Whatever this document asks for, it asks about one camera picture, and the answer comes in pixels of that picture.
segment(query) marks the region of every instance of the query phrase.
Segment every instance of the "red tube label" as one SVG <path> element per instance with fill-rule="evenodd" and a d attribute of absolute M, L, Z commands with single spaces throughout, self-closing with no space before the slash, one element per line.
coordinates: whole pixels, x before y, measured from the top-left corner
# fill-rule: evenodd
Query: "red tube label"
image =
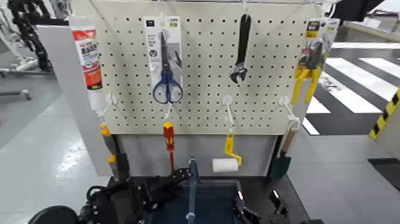
<path fill-rule="evenodd" d="M 101 89 L 102 81 L 96 30 L 73 30 L 72 35 L 78 50 L 87 89 Z"/>

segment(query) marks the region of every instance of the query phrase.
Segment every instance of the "blue scissors handle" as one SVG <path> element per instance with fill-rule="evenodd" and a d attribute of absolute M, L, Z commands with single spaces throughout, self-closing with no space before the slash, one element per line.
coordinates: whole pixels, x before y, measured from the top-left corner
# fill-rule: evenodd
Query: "blue scissors handle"
<path fill-rule="evenodd" d="M 167 85 L 167 90 L 169 92 L 168 101 L 172 104 L 179 102 L 183 97 L 183 89 L 179 83 L 172 78 L 171 82 Z"/>
<path fill-rule="evenodd" d="M 168 102 L 174 104 L 182 99 L 183 89 L 179 83 L 173 79 L 171 71 L 161 72 L 161 80 L 153 89 L 153 97 L 154 100 L 160 104 L 167 104 Z"/>

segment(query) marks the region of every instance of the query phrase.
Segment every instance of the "yellow black striped post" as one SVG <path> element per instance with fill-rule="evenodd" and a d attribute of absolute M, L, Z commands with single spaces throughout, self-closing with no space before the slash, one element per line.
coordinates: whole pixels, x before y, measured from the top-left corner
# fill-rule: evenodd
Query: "yellow black striped post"
<path fill-rule="evenodd" d="M 378 137 L 380 131 L 386 125 L 390 116 L 393 114 L 393 112 L 395 112 L 397 105 L 400 104 L 399 101 L 400 101 L 400 88 L 397 90 L 392 100 L 386 105 L 383 114 L 379 116 L 376 124 L 372 127 L 370 131 L 371 138 L 376 139 Z"/>

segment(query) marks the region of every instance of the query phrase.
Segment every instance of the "white roller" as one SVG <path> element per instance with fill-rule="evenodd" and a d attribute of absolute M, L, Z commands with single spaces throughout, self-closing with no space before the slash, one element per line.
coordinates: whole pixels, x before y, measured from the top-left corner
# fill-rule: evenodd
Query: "white roller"
<path fill-rule="evenodd" d="M 235 158 L 214 158 L 212 160 L 213 172 L 237 172 L 238 170 L 239 164 Z"/>

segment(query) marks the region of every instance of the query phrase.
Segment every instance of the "yellow tool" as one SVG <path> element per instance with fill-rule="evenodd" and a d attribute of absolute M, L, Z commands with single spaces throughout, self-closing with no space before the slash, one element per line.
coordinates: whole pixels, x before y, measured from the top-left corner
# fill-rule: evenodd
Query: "yellow tool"
<path fill-rule="evenodd" d="M 311 97 L 317 87 L 318 80 L 321 76 L 321 66 L 319 65 L 320 60 L 323 57 L 322 54 L 322 43 L 317 42 L 316 47 L 312 51 L 307 63 L 305 66 L 298 66 L 295 71 L 295 87 L 293 89 L 291 104 L 296 104 L 297 99 L 299 97 L 300 88 L 304 79 L 311 78 L 310 87 L 307 90 L 307 93 L 304 98 L 305 103 L 309 103 Z"/>
<path fill-rule="evenodd" d="M 226 140 L 225 140 L 225 154 L 236 158 L 238 165 L 242 165 L 242 157 L 239 155 L 236 155 L 233 153 L 233 131 L 229 131 L 228 134 L 226 135 Z"/>
<path fill-rule="evenodd" d="M 100 124 L 101 134 L 105 145 L 111 152 L 111 156 L 107 158 L 107 162 L 111 167 L 111 171 L 116 181 L 126 181 L 130 177 L 129 162 L 126 153 L 122 151 L 118 144 L 117 135 L 112 135 L 105 123 Z"/>

